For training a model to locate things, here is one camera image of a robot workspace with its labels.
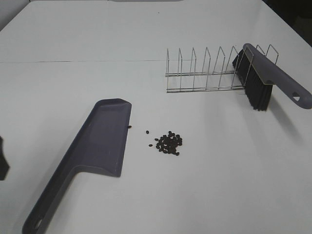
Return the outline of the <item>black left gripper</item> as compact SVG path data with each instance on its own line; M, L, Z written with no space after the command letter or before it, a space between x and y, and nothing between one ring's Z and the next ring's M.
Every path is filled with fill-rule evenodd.
M3 139L0 138L0 180L5 180L10 166L3 153Z

